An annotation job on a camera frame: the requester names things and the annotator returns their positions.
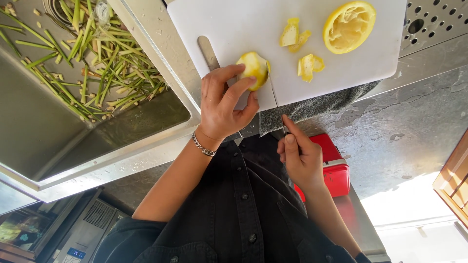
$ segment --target hand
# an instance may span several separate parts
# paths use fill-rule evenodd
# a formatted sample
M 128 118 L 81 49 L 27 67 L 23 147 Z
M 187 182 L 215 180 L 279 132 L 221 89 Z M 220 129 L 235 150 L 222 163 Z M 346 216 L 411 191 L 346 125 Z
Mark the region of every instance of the hand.
M 260 108 L 256 91 L 250 92 L 243 110 L 234 110 L 234 107 L 242 93 L 255 84 L 255 77 L 239 80 L 223 95 L 225 83 L 244 70 L 244 64 L 229 65 L 217 68 L 202 78 L 201 124 L 196 131 L 197 138 L 202 133 L 211 140 L 223 141 L 254 118 Z
M 283 123 L 291 134 L 278 142 L 281 162 L 286 162 L 289 178 L 304 192 L 323 188 L 323 157 L 320 145 L 313 143 L 294 122 L 283 114 Z

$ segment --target silver chain bracelet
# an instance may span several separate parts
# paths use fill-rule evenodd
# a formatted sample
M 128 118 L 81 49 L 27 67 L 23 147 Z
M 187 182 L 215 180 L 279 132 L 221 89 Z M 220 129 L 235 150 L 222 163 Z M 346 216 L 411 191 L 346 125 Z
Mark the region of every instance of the silver chain bracelet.
M 192 140 L 199 149 L 202 149 L 203 154 L 211 157 L 213 157 L 216 154 L 216 151 L 210 151 L 208 149 L 203 148 L 203 146 L 198 142 L 197 138 L 195 137 L 195 132 L 192 133 Z

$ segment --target red container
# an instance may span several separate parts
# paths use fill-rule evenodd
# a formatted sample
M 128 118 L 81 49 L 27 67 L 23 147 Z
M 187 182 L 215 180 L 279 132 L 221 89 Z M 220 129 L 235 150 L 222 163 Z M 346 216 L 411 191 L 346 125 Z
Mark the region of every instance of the red container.
M 343 159 L 338 148 L 333 144 L 327 134 L 320 134 L 309 137 L 309 139 L 319 144 L 322 147 L 323 153 L 323 179 L 328 187 L 332 197 L 345 196 L 351 190 L 350 185 L 350 168 Z M 294 188 L 299 193 L 302 201 L 305 202 L 305 197 L 302 191 L 294 185 Z

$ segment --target temperature display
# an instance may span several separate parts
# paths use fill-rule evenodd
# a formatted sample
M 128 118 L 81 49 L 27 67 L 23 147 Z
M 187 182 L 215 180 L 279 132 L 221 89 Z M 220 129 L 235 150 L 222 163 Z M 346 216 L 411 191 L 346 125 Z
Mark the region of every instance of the temperature display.
M 74 257 L 77 257 L 79 259 L 83 259 L 86 255 L 85 252 L 81 252 L 77 249 L 74 249 L 74 248 L 70 248 L 67 252 L 67 254 L 71 255 L 71 256 L 74 256 Z

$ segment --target stainless steel sink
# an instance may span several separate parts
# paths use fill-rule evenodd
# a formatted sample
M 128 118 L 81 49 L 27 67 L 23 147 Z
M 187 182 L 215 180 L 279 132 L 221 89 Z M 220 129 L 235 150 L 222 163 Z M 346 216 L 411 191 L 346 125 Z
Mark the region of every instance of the stainless steel sink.
M 85 123 L 58 101 L 0 39 L 1 181 L 43 201 L 53 201 L 173 160 L 199 124 L 199 106 L 190 88 L 174 77 L 148 33 L 122 2 L 111 1 L 111 5 L 171 89 L 108 120 Z M 57 42 L 71 38 L 44 15 L 51 11 L 48 0 L 20 0 L 14 6 L 18 18 L 37 32 L 48 29 Z M 34 8 L 43 15 L 36 16 Z M 37 21 L 42 29 L 36 26 Z M 0 23 L 18 27 L 4 14 L 0 14 Z M 43 44 L 32 34 L 2 30 L 13 42 L 20 39 Z M 50 53 L 16 46 L 23 57 L 33 61 Z M 75 83 L 83 79 L 83 64 L 73 64 L 72 69 L 51 59 L 45 66 L 62 73 L 66 82 Z M 78 95 L 78 88 L 69 90 Z M 116 96 L 111 93 L 106 100 L 115 100 Z

